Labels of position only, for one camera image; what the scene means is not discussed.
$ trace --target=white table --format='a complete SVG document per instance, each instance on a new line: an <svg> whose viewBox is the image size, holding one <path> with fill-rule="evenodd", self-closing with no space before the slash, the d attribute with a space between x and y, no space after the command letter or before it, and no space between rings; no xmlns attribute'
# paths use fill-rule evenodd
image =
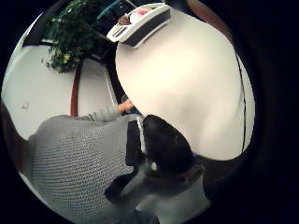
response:
<svg viewBox="0 0 299 224"><path fill-rule="evenodd" d="M172 21L139 49L119 44L120 83L143 115L176 127L194 152L214 160L238 156L243 143L243 94L235 51L218 30L171 8ZM241 64L249 144L254 100Z"/></svg>

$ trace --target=gray knit sweater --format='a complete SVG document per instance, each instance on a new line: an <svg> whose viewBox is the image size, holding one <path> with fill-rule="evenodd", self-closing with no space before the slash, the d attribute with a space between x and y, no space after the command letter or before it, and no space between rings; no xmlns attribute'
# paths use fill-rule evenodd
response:
<svg viewBox="0 0 299 224"><path fill-rule="evenodd" d="M80 224L115 224L132 212L107 200L105 189L133 167L125 164L128 122L114 105L85 117L56 116L29 138L25 171L50 209Z"/></svg>

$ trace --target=potted plant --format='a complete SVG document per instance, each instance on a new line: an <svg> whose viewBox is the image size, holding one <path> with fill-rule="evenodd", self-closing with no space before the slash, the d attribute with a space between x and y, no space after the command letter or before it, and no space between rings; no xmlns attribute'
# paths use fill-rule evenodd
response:
<svg viewBox="0 0 299 224"><path fill-rule="evenodd" d="M97 19L110 3L107 0L73 0L52 18L44 34L44 39L51 43L52 53L47 67L59 73L68 72L86 57L92 54L103 57L111 49L113 43L98 29L100 24L102 28L105 24ZM119 0L115 3L107 12L112 21L119 16L114 12L122 4Z"/></svg>

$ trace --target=black hair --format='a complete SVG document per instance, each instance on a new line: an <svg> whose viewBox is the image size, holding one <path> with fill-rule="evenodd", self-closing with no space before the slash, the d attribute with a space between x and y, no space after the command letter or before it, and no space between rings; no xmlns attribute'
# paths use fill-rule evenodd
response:
<svg viewBox="0 0 299 224"><path fill-rule="evenodd" d="M182 174L194 165L194 156L186 138L173 126L154 115L143 120L148 157L161 171Z"/></svg>

